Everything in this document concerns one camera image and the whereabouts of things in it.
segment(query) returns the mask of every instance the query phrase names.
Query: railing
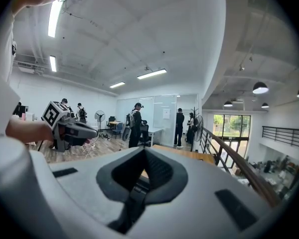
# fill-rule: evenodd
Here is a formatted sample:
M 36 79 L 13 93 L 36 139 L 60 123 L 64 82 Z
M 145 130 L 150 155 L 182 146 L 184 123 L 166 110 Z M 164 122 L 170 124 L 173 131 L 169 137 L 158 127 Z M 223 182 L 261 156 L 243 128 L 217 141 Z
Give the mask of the railing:
M 212 140 L 215 140 L 219 144 L 219 150 L 217 150 L 213 144 Z M 203 136 L 200 140 L 203 153 L 209 153 L 213 155 L 216 165 L 219 162 L 222 163 L 224 169 L 229 172 L 228 167 L 226 166 L 225 161 L 221 158 L 221 153 L 223 150 L 233 159 L 233 162 L 236 163 L 238 168 L 241 170 L 241 173 L 248 179 L 250 185 L 262 196 L 271 207 L 276 206 L 280 199 L 278 195 L 274 192 L 272 187 L 263 177 L 257 174 L 256 170 L 237 152 L 235 152 L 230 146 L 225 144 L 219 137 L 215 136 L 212 132 L 204 128 Z
M 262 137 L 299 147 L 299 129 L 296 128 L 263 126 Z

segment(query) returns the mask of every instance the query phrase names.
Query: white desk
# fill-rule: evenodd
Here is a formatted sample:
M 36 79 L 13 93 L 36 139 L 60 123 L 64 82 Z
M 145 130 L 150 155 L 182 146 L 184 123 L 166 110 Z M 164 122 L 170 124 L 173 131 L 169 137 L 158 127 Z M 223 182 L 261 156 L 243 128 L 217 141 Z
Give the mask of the white desk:
M 153 147 L 154 136 L 156 133 L 163 131 L 163 128 L 149 127 L 149 136 L 151 137 L 150 146 Z

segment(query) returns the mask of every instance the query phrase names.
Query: sleeve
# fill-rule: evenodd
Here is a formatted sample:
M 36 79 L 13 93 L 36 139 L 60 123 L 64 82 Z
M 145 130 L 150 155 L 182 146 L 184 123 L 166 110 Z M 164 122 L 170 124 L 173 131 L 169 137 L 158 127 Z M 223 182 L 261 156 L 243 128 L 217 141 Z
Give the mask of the sleeve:
M 140 112 L 136 112 L 134 113 L 134 118 L 135 118 L 135 125 L 137 127 L 139 127 L 142 123 L 142 116 L 141 116 L 141 113 Z
M 11 9 L 8 9 L 0 18 L 0 75 L 8 82 L 12 70 L 13 56 L 13 22 Z

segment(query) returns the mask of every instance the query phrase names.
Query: handheld device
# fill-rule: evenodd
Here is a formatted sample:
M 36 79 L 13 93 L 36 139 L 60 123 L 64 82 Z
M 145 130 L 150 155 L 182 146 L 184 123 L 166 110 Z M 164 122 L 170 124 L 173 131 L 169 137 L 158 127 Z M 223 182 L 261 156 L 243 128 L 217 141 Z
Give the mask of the handheld device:
M 98 136 L 92 127 L 75 121 L 74 113 L 60 102 L 51 101 L 41 118 L 52 129 L 55 150 L 59 152 L 69 146 L 82 146 L 87 139 Z

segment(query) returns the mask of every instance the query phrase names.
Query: black backpack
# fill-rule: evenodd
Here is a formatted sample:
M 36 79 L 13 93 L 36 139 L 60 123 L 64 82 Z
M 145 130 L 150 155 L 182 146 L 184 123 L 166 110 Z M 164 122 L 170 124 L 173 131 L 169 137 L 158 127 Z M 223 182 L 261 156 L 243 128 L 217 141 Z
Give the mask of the black backpack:
M 84 110 L 84 108 L 80 109 L 79 115 L 80 115 L 80 118 L 85 118 L 85 110 Z

